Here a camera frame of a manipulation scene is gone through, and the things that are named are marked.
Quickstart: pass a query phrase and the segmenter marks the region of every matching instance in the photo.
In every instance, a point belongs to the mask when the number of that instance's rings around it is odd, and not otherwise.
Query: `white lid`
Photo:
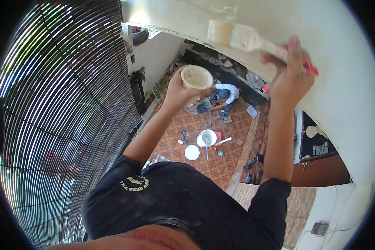
[[[200,150],[195,145],[189,145],[185,149],[185,157],[188,160],[196,160],[197,158],[199,158],[199,155],[200,155]]]

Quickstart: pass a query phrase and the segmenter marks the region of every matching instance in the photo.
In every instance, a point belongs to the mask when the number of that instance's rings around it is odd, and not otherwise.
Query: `rock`
[[[246,80],[252,88],[261,89],[262,87],[264,87],[264,84],[265,84],[264,81],[260,77],[258,77],[257,75],[253,73],[247,73]]]
[[[232,63],[229,60],[224,62],[224,67],[232,67]]]
[[[214,57],[210,57],[210,58],[208,59],[208,61],[209,61],[210,63],[212,63],[212,64],[215,64],[215,65],[224,66],[224,63],[223,63],[223,62],[221,62],[221,61],[215,59]]]
[[[222,158],[222,156],[224,155],[224,152],[220,149],[217,154],[218,154],[219,157]]]
[[[206,53],[204,53],[204,52],[201,52],[201,53],[199,53],[199,55],[204,59],[204,60],[208,60],[208,59],[210,59],[210,56],[209,55],[207,55]]]
[[[227,59],[228,59],[227,56],[218,53],[218,60],[219,60],[219,61],[221,61],[221,62],[225,62]]]

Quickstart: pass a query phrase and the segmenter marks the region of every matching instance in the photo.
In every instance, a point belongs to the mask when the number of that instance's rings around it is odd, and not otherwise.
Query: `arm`
[[[303,62],[297,37],[289,38],[287,49],[287,66],[270,54],[261,54],[263,63],[274,63],[277,68],[271,82],[270,124],[262,183],[271,178],[290,182],[294,165],[294,109],[314,84],[314,77],[301,72]]]
[[[218,109],[223,109],[224,107],[228,106],[228,103],[226,102],[223,102],[222,104],[218,105],[218,106],[215,106],[215,107],[210,107],[208,109],[209,112],[211,111],[214,111],[214,110],[218,110]]]
[[[186,104],[189,98],[202,93],[200,90],[184,89],[182,87],[182,68],[184,67],[177,69],[171,77],[167,96],[161,109],[150,119],[124,151],[125,156],[131,160],[138,161],[141,167],[150,157],[175,114]]]

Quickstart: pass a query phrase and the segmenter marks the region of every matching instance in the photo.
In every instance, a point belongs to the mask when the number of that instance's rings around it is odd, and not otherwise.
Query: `white wall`
[[[126,22],[154,26],[196,42],[207,42],[208,21],[234,20],[257,28],[274,43],[300,37],[320,76],[300,102],[325,132],[353,181],[375,182],[375,58],[355,19],[335,0],[125,0]],[[275,74],[244,53],[206,44],[265,80]]]
[[[178,36],[160,32],[148,40],[142,47],[134,50],[135,62],[131,64],[130,56],[127,56],[128,73],[145,67],[146,80],[142,83],[143,91],[151,91],[150,86],[158,83],[171,63],[179,55],[184,39]]]
[[[295,250],[342,249],[360,225],[372,186],[354,184],[320,187]],[[329,223],[325,236],[311,234],[315,223]]]
[[[301,138],[303,135],[303,112],[299,107],[294,109],[295,130],[297,139],[294,142],[294,163],[300,162]]]

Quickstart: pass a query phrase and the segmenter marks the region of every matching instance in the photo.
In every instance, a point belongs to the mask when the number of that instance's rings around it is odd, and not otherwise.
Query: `sneaker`
[[[253,164],[256,163],[256,162],[257,162],[257,158],[253,158],[253,159],[250,159],[250,160],[249,160],[248,164],[249,164],[249,165],[253,165]]]
[[[252,176],[253,176],[253,173],[247,174],[246,181],[245,181],[246,184],[250,184]]]
[[[219,98],[220,98],[220,95],[218,95],[218,94],[210,95],[210,96],[208,97],[208,99],[209,99],[210,101],[212,101],[212,100],[218,100]]]
[[[262,155],[260,155],[259,153],[255,154],[255,159],[257,160],[259,165],[264,164],[264,157]]]

